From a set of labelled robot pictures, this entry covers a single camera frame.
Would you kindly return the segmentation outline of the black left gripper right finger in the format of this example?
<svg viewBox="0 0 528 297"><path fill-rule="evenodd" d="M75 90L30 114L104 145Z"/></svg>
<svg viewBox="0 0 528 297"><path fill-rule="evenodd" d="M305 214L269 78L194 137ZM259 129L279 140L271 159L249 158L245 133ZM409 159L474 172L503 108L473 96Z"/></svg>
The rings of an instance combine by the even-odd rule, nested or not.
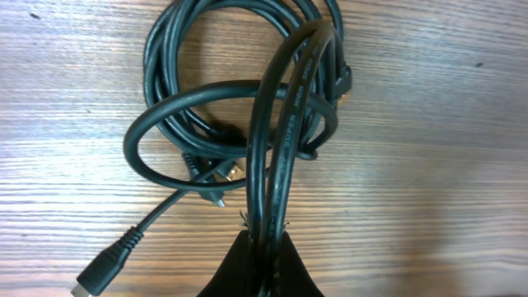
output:
<svg viewBox="0 0 528 297"><path fill-rule="evenodd" d="M277 273L274 296L323 297L287 232L283 233L281 239Z"/></svg>

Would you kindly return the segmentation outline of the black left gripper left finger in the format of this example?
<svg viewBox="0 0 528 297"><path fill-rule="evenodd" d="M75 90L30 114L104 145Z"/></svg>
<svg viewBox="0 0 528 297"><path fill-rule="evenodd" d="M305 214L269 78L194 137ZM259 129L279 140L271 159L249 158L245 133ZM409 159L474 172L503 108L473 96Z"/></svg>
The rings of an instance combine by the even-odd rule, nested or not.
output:
<svg viewBox="0 0 528 297"><path fill-rule="evenodd" d="M209 283L197 297L248 297L252 293L252 244L241 231Z"/></svg>

